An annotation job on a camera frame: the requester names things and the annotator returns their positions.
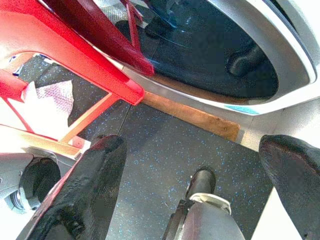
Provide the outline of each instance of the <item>floor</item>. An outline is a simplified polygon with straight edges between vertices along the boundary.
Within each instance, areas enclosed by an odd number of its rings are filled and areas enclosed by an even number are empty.
[[[106,94],[62,67],[43,60],[33,58],[20,76],[27,82],[35,80],[38,87],[71,79],[74,105],[69,124]],[[215,193],[231,202],[233,216],[244,236],[252,237],[272,190],[257,152],[147,105],[129,106],[123,101],[108,109],[80,135],[91,141],[101,134],[118,134],[128,144],[108,240],[162,239],[190,176],[203,166],[214,169]],[[61,173],[72,164],[62,159]]]

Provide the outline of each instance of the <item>speckled black flooring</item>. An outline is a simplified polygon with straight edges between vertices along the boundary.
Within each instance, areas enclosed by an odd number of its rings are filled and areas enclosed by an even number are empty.
[[[105,94],[60,66],[31,61],[21,77],[34,80],[36,86],[72,80],[74,107],[69,121]],[[232,215],[245,238],[251,238],[272,189],[258,153],[147,105],[121,101],[81,136],[92,140],[101,134],[118,134],[128,145],[107,240],[161,240],[190,176],[202,166],[214,169],[215,193],[231,202]],[[66,164],[60,167],[63,173],[69,169]]]

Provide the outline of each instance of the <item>black shoe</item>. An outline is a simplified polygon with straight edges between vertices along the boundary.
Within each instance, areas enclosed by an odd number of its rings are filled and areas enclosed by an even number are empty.
[[[209,168],[201,168],[192,176],[185,193],[185,199],[189,199],[196,193],[213,194],[215,187],[216,177],[214,172]]]

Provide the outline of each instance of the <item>red metal frame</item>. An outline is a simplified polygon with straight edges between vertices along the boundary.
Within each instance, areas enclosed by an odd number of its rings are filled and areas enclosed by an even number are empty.
[[[135,17],[143,20],[141,13],[129,0],[121,0],[127,8],[132,44],[112,24],[93,0],[44,0],[65,23],[105,54],[127,63],[139,72],[152,76],[153,65],[140,51],[140,41]]]
[[[123,99],[137,105],[144,97],[143,88],[36,0],[0,1],[0,33],[0,97],[20,99],[26,83],[4,68],[12,56],[25,52],[46,55],[109,93],[70,126],[60,140],[12,130],[13,134],[28,138],[25,139],[28,143],[32,139],[37,146],[69,155],[77,148],[68,142],[114,102]]]

